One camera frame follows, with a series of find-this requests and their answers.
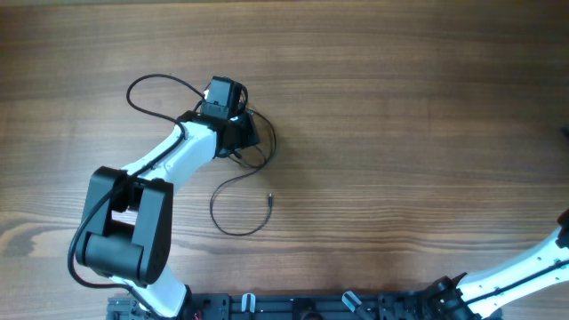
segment wooden table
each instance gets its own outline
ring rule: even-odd
[[[169,264],[194,292],[420,289],[537,244],[569,207],[568,11],[550,2],[272,2],[0,11],[0,318],[101,319],[113,291],[65,265],[91,174],[169,134],[129,108],[150,73],[245,84],[280,147],[259,175],[217,159],[175,197]],[[147,81],[171,116],[186,88]],[[93,281],[105,279],[82,274]],[[569,285],[504,308],[560,319]]]

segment robotic arm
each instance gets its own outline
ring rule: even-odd
[[[85,226],[77,236],[74,254],[79,264],[132,293],[131,297],[109,300],[108,319],[501,319],[499,308],[504,304],[569,280],[567,211],[559,218],[561,227],[529,251],[485,271],[454,279],[444,276],[419,292],[192,295],[166,266],[173,196],[200,166],[215,157],[240,157],[240,149],[259,143],[252,111],[245,108],[246,96],[246,88],[240,83],[214,77],[200,112],[188,111],[177,119],[183,125],[183,137],[182,129],[176,126],[141,160],[121,170],[101,167],[93,174],[85,200]],[[168,151],[176,141],[180,143]],[[144,170],[151,159],[164,153]],[[113,196],[90,215],[110,193]],[[112,219],[113,212],[127,210],[137,212],[134,226]]]

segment wooden tabletop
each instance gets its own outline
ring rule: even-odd
[[[172,130],[124,99],[151,73],[242,82],[279,139],[216,202],[245,231],[272,192],[259,233],[210,221],[210,194],[245,172],[228,160],[174,198],[169,264],[193,292],[420,289],[530,248],[569,207],[568,18],[545,1],[0,9],[0,318],[104,317],[117,292],[74,283],[66,254],[92,173]],[[167,80],[133,95],[171,116],[197,101]],[[505,318],[560,319],[568,303],[561,284]]]

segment wood grain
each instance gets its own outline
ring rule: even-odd
[[[537,244],[569,207],[569,27],[535,1],[271,2],[0,9],[0,318],[100,319],[65,257],[87,184],[172,129],[132,80],[244,83],[280,148],[257,176],[214,160],[175,197],[170,265],[194,292],[419,289]],[[185,88],[139,104],[177,116]],[[103,281],[82,270],[93,281]],[[505,307],[560,319],[569,285]]]

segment table surface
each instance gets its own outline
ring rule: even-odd
[[[172,129],[124,99],[151,73],[233,77],[279,139],[216,202],[247,230],[272,191],[261,232],[210,221],[212,191],[246,172],[228,160],[174,198],[169,264],[194,292],[420,289],[530,248],[569,207],[568,18],[519,1],[0,9],[0,318],[104,316],[116,292],[75,284],[66,254],[93,171]],[[133,94],[171,116],[196,104],[167,80]],[[563,318],[568,302],[550,287],[505,318]]]

